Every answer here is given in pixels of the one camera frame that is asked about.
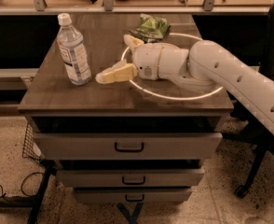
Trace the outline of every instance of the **office chair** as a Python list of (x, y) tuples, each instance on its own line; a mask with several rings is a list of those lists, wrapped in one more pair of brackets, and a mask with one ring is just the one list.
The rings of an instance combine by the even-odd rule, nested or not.
[[(266, 58), (265, 62), (261, 64), (259, 72), (274, 80), (274, 4), (271, 6), (267, 17)], [(266, 152), (269, 151), (274, 155), (274, 135), (238, 101), (235, 103), (230, 116), (248, 120), (248, 124), (240, 134), (223, 133), (223, 137), (256, 145), (254, 150), (255, 158), (247, 180), (244, 185), (240, 185), (235, 191), (237, 196), (243, 198), (248, 193)]]

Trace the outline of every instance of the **clear plastic bottle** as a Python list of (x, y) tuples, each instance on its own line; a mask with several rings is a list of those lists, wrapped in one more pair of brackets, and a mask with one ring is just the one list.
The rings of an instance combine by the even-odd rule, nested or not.
[(91, 80), (88, 54), (83, 35), (72, 24), (68, 13), (58, 15), (60, 31), (57, 34), (62, 59), (71, 82), (83, 85)]

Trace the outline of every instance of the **white bottle cap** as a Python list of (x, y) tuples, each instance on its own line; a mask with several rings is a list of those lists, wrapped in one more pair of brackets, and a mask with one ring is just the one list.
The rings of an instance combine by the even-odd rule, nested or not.
[(72, 24), (70, 14), (68, 13), (61, 13), (57, 17), (58, 17), (60, 26), (69, 26)]

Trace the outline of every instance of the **chair wheel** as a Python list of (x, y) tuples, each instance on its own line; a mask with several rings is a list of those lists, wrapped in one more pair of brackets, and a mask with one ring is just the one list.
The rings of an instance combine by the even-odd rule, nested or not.
[(235, 193), (239, 198), (243, 198), (247, 195), (247, 193), (249, 192), (249, 189), (245, 188), (243, 185), (240, 185)]

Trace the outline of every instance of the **black drawer handle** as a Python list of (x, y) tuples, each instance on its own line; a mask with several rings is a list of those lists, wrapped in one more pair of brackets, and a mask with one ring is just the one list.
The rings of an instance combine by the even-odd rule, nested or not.
[(118, 142), (115, 142), (115, 150), (117, 152), (126, 152), (126, 153), (140, 153), (144, 151), (144, 143), (137, 145), (123, 145), (121, 146)]
[(127, 202), (143, 202), (144, 201), (144, 194), (140, 194), (140, 195), (126, 194), (126, 201)]
[(122, 183), (125, 185), (143, 185), (145, 183), (145, 176), (140, 181), (136, 179), (129, 180), (128, 178), (126, 179), (125, 176), (122, 176)]

